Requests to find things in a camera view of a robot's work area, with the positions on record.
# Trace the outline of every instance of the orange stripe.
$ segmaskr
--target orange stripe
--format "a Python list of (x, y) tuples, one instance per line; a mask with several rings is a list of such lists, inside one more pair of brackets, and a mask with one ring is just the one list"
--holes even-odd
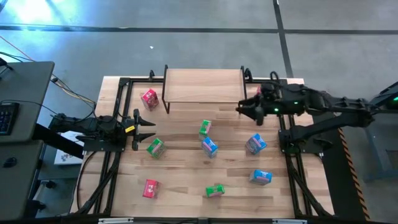
[(358, 175), (356, 175), (356, 172), (355, 172), (355, 170), (354, 169), (350, 169), (351, 170), (351, 173), (353, 174), (353, 175), (355, 175), (355, 177), (357, 177)]
[(354, 168), (354, 164), (351, 161), (348, 161), (348, 165), (352, 168)]
[(348, 149), (347, 143), (341, 141), (341, 143), (343, 143), (343, 146), (346, 147)]
[(366, 208), (365, 202), (363, 200), (359, 200), (359, 202), (361, 202), (361, 204)]
[(363, 199), (363, 194), (361, 194), (360, 192), (358, 192), (357, 191), (357, 193), (358, 193), (358, 196), (360, 197), (360, 198), (362, 198)]
[(354, 177), (354, 176), (353, 176), (353, 179), (354, 179), (354, 181), (357, 182), (358, 185), (359, 185), (359, 180), (358, 180), (356, 177)]
[(362, 208), (362, 210), (363, 210), (363, 213), (365, 213), (365, 215), (369, 216), (369, 212), (368, 212), (367, 208)]
[(359, 184), (355, 183), (355, 187), (362, 192), (361, 186), (359, 186)]
[(340, 134), (340, 138), (341, 138), (342, 141), (347, 142), (346, 138), (342, 134)]
[(350, 162), (353, 162), (353, 160), (351, 159), (351, 156), (349, 156), (349, 155), (346, 154), (346, 158), (347, 158)]

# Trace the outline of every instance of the gray floor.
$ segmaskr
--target gray floor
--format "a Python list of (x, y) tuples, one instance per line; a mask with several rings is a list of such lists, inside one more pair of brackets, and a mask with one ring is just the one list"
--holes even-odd
[[(0, 25), (275, 29), (272, 0), (8, 0)], [(394, 0), (279, 0), (286, 29), (398, 29)], [(35, 60), (55, 62), (55, 74), (97, 100), (105, 75), (161, 75), (171, 68), (249, 67), (255, 77), (286, 77), (278, 34), (43, 32), (1, 30)], [(396, 35), (286, 35), (294, 77), (332, 95), (370, 98), (397, 81)], [(0, 51), (21, 55), (0, 40)], [(90, 108), (49, 86), (45, 105), (82, 117)], [(48, 125), (43, 110), (39, 122)], [(360, 177), (374, 162), (363, 131), (345, 128)], [(397, 180), (360, 180), (372, 220), (398, 220)]]

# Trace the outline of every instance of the wooden tabletop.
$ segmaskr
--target wooden tabletop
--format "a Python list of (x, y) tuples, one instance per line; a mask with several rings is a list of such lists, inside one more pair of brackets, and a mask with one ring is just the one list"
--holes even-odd
[(240, 69), (167, 69), (166, 102), (237, 103), (243, 99)]
[[(97, 115), (112, 114), (119, 77), (104, 77), (99, 94)], [(302, 79), (288, 79), (289, 83), (303, 83)], [(258, 85), (248, 84), (248, 97), (253, 96)], [(140, 96), (148, 88), (161, 97), (162, 84), (135, 83), (132, 90), (129, 115), (134, 108), (141, 116), (156, 124), (140, 127), (140, 132), (155, 131), (156, 136), (139, 144), (132, 151), (127, 141), (122, 154), (112, 216), (129, 217), (223, 217), (223, 218), (293, 218), (289, 180), (285, 157), (280, 153), (276, 116), (266, 116), (264, 125), (256, 126), (250, 118), (235, 112), (236, 104), (174, 103), (167, 114), (160, 104), (147, 111)], [(126, 91), (121, 102), (124, 102)], [(214, 159), (209, 159), (200, 147), (198, 132), (203, 119), (212, 121), (210, 138), (219, 146)], [(295, 119), (297, 124), (309, 125), (312, 117), (303, 114)], [(246, 153), (244, 145), (259, 133), (268, 146), (259, 153)], [(153, 159), (146, 147), (157, 137), (165, 142), (166, 152)], [(104, 153), (98, 152), (89, 161), (80, 185), (80, 201), (84, 203), (98, 185)], [(312, 154), (302, 155), (308, 188), (330, 213), (333, 213), (328, 184), (321, 160)], [(249, 173), (262, 169), (273, 173), (272, 182), (266, 186), (251, 184)], [(157, 199), (142, 197), (146, 179), (158, 180), (162, 185)], [(223, 184), (225, 194), (206, 198), (205, 187)], [(300, 208), (304, 211), (302, 192), (298, 190)]]

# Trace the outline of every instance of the small cardboard box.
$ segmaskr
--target small cardboard box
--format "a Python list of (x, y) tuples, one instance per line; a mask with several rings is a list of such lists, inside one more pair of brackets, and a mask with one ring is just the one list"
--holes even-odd
[(251, 136), (251, 138), (246, 143), (246, 149), (254, 155), (259, 153), (265, 147), (267, 147), (267, 143), (261, 138), (258, 133)]
[(145, 94), (143, 94), (141, 101), (143, 102), (145, 108), (150, 111), (152, 111), (159, 104), (156, 92), (153, 89), (149, 89)]
[(149, 152), (149, 154), (155, 159), (158, 159), (165, 150), (166, 147), (164, 146), (164, 143), (158, 138), (155, 138), (152, 144), (147, 148), (147, 152)]
[(142, 196), (147, 198), (156, 198), (158, 190), (159, 182), (156, 180), (147, 179), (145, 183), (144, 193), (142, 193)]
[(211, 121), (203, 120), (199, 129), (199, 140), (204, 140), (208, 135), (211, 127)]
[(254, 184), (266, 185), (271, 183), (272, 174), (270, 172), (255, 169), (249, 177), (249, 181)]
[(211, 186), (206, 188), (207, 197), (220, 196), (225, 193), (224, 186), (222, 184)]
[(201, 142), (201, 148), (210, 158), (215, 157), (218, 151), (218, 146), (209, 137)]

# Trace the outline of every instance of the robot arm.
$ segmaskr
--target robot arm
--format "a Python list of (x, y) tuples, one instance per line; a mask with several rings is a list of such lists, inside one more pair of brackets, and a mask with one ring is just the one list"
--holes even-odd
[(340, 112), (335, 118), (309, 126), (292, 126), (282, 130), (282, 139), (287, 142), (306, 140), (314, 134), (322, 133), (343, 126), (366, 127), (376, 113), (383, 111), (365, 99), (336, 98), (299, 84), (283, 85), (279, 79), (266, 81), (261, 85), (261, 93), (252, 98), (241, 100), (236, 111), (245, 114), (262, 125), (268, 114), (295, 114), (304, 112), (310, 115), (320, 115), (326, 112)]
[(49, 128), (59, 133), (67, 131), (83, 133), (83, 136), (76, 138), (85, 143), (85, 148), (97, 151), (123, 151), (127, 137), (132, 136), (132, 149), (136, 151), (139, 142), (155, 134), (139, 133), (139, 125), (154, 126), (155, 124), (142, 119), (138, 109), (134, 109), (133, 118), (127, 117), (122, 122), (114, 116), (76, 119), (57, 114), (53, 117)]

